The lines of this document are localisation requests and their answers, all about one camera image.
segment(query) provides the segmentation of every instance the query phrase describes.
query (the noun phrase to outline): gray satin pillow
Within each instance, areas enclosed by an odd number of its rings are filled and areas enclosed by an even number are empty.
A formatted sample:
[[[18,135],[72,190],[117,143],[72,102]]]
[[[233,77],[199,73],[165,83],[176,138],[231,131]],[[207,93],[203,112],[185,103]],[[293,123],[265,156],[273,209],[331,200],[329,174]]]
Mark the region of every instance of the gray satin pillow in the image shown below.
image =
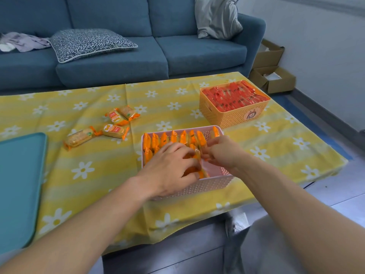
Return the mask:
[[[67,29],[56,32],[49,41],[61,64],[91,55],[138,47],[107,29]]]

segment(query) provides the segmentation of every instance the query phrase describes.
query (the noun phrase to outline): coffee table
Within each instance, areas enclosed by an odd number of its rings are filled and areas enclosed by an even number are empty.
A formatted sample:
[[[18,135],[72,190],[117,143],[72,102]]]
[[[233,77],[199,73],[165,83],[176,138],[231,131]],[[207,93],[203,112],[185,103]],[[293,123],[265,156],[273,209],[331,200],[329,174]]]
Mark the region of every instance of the coffee table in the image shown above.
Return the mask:
[[[44,132],[49,137],[36,235],[38,239],[140,169],[144,132],[209,125],[199,111],[199,88],[245,79],[238,72],[165,81],[0,97],[0,139]],[[101,136],[66,151],[62,140],[104,114],[130,105],[141,117],[123,142]],[[244,150],[279,168],[296,183],[325,178],[347,160],[270,101],[260,118],[224,129]],[[156,243],[194,222],[254,202],[239,179],[225,189],[147,202],[106,252]]]

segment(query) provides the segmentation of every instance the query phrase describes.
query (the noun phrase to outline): hand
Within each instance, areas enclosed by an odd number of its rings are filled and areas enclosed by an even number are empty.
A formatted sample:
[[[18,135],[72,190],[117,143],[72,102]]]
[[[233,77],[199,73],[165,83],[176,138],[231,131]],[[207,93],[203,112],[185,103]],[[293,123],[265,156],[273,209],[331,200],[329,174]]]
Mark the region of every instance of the hand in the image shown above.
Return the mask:
[[[139,171],[136,177],[149,198],[174,194],[199,180],[196,172],[183,177],[189,167],[201,168],[197,159],[183,159],[187,154],[195,151],[182,143],[167,143]]]
[[[248,154],[228,136],[215,137],[207,141],[204,148],[203,159],[208,159],[209,163],[224,167],[230,174],[237,176],[238,163],[245,159]]]

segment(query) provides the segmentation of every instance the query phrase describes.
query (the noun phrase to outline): pink basket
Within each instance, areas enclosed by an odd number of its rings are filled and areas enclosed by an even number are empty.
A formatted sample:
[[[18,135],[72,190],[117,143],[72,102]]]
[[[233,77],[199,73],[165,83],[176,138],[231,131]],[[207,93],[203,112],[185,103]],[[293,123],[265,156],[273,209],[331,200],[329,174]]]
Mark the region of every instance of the pink basket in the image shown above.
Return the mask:
[[[180,135],[183,131],[186,131],[187,134],[189,134],[189,132],[191,130],[201,131],[203,133],[204,137],[206,138],[206,140],[208,140],[211,137],[211,131],[212,131],[213,127],[216,127],[218,129],[219,133],[221,135],[223,135],[223,131],[218,126],[205,126],[205,127],[197,127],[197,128],[192,128],[192,129],[181,129],[181,130],[174,130],[174,131],[177,132],[178,135]],[[172,131],[166,131],[166,132],[158,131],[158,132],[155,132],[155,134],[157,134],[159,137],[161,137],[163,133],[166,133],[167,136],[169,138],[171,138],[171,132]],[[205,191],[210,191],[210,190],[215,190],[215,189],[223,189],[233,179],[233,176],[231,174],[229,174],[229,172],[223,167],[212,165],[204,160],[202,160],[202,166],[210,175],[209,178],[200,179],[195,184],[192,184],[192,185],[186,187],[185,189],[183,189],[182,191],[180,191],[174,195],[171,195],[169,197],[182,196],[182,195],[186,195],[186,194],[194,194],[194,193],[205,192]]]

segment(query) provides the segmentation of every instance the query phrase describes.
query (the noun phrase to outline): person's left hand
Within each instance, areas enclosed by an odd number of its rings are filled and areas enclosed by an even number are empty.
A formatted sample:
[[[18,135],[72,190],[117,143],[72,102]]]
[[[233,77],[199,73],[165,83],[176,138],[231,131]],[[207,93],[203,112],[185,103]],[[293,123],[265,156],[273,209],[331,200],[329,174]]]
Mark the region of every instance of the person's left hand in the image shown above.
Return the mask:
[[[183,177],[189,167],[201,169],[197,159],[184,159],[187,154],[195,151],[182,143],[167,143],[138,172],[136,178],[150,198],[174,194],[199,180],[197,172]]]

